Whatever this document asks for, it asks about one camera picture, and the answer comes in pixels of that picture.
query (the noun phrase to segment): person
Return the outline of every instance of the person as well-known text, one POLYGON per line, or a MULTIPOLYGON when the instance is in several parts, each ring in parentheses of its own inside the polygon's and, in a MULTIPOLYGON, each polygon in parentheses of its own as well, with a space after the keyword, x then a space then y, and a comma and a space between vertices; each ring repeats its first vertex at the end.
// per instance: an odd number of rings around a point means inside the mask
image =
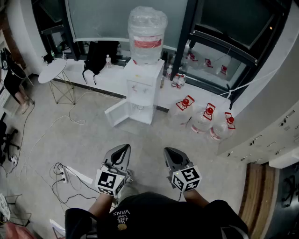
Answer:
POLYGON ((4 79, 4 86, 8 92, 15 96, 18 103, 21 105, 21 114, 24 114, 29 108, 29 97, 27 96, 23 86, 21 85, 21 79, 11 72, 10 69, 7 70, 7 74, 4 79))
POLYGON ((139 194, 130 182, 131 177, 132 174, 112 212, 114 197, 104 193, 88 211, 68 209, 65 212, 66 239, 159 235, 248 238, 247 226, 225 201, 209 203, 194 189, 183 193, 186 202, 153 192, 139 194))

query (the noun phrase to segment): chair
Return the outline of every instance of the chair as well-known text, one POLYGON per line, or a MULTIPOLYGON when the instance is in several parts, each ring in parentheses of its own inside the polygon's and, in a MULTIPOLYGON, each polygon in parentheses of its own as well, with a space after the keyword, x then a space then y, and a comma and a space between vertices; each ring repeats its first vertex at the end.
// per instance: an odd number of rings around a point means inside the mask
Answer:
MULTIPOLYGON (((5 144, 3 152, 7 153, 8 160, 11 161, 11 157, 9 154, 9 146, 14 146, 17 150, 20 150, 20 147, 13 144, 11 140, 13 139, 14 134, 18 133, 18 130, 14 129, 11 134, 6 134, 6 124, 3 121, 0 121, 0 146, 5 144)), ((0 164, 2 165, 5 161, 5 155, 2 155, 2 150, 0 148, 0 164)))

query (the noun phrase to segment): person's arm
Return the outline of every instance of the person's arm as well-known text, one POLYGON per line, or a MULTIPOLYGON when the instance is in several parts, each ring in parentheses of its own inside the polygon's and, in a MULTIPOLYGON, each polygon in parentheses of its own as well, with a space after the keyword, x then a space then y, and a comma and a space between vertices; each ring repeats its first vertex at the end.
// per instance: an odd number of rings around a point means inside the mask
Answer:
POLYGON ((97 218, 103 219, 109 215, 112 206, 113 196, 101 193, 97 201, 88 210, 97 218))
POLYGON ((188 203, 196 204, 202 208, 209 204, 195 189, 184 192, 183 194, 188 203))

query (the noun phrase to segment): pink fabric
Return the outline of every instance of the pink fabric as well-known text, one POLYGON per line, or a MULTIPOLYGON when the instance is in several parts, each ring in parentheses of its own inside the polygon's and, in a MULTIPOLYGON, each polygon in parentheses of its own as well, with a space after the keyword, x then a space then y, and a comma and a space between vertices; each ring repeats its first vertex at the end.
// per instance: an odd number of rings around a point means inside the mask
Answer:
POLYGON ((5 239, 36 239, 24 226, 18 226, 11 222, 5 224, 5 239))

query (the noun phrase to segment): white cube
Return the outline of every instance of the white cube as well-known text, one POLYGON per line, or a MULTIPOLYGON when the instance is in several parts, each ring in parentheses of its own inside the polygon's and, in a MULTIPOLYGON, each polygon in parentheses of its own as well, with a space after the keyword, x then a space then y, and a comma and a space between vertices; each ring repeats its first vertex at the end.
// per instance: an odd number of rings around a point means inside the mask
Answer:
POLYGON ((186 192, 198 187, 201 175, 197 166, 173 172, 172 184, 181 192, 186 192))
POLYGON ((95 179, 95 187, 100 193, 117 196, 119 191, 125 185, 126 176, 114 174, 108 171, 98 169, 95 179))

